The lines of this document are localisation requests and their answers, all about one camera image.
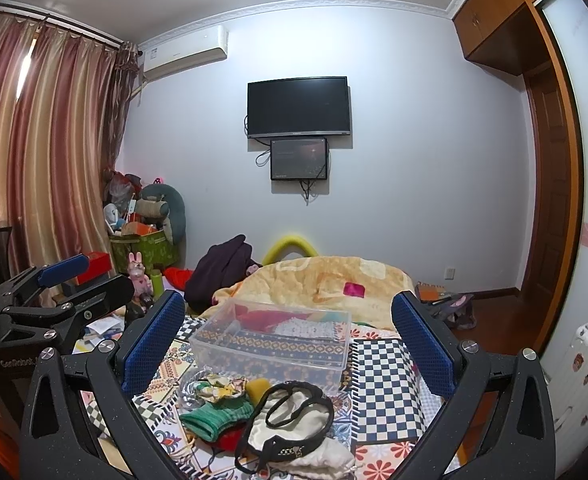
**yellow foam arch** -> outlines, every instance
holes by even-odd
[[[285,247],[289,247],[291,245],[298,247],[305,256],[318,256],[316,249],[314,249],[312,245],[303,237],[298,235],[286,235],[283,236],[274,245],[272,245],[271,249],[267,251],[267,254],[265,254],[265,257],[261,263],[264,266],[274,263],[277,261],[277,257],[279,256],[280,252]]]

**clear plastic container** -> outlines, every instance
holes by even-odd
[[[334,393],[347,365],[351,314],[228,299],[189,342],[200,367]]]

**white suitcase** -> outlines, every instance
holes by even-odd
[[[588,445],[588,323],[576,335],[548,385],[556,436],[556,478]]]

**pink bunny figurine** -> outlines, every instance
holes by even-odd
[[[130,262],[128,263],[128,274],[130,280],[134,284],[134,300],[138,301],[140,295],[147,293],[153,296],[152,292],[152,280],[145,274],[145,267],[143,265],[143,256],[141,253],[134,254],[130,253]]]

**curtain rod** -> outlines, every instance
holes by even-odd
[[[83,23],[69,20],[64,16],[47,12],[46,10],[39,9],[37,7],[15,4],[13,2],[4,2],[0,0],[0,12],[4,12],[5,14],[13,14],[15,16],[24,16],[26,18],[37,18],[50,22],[53,25],[62,25],[63,28],[66,28],[71,32],[75,32],[81,36],[84,36],[85,38],[98,41],[99,43],[103,43],[114,48],[118,48],[123,43],[123,41],[119,40],[118,38],[110,36],[104,32],[101,32],[100,30],[88,27],[88,25]]]

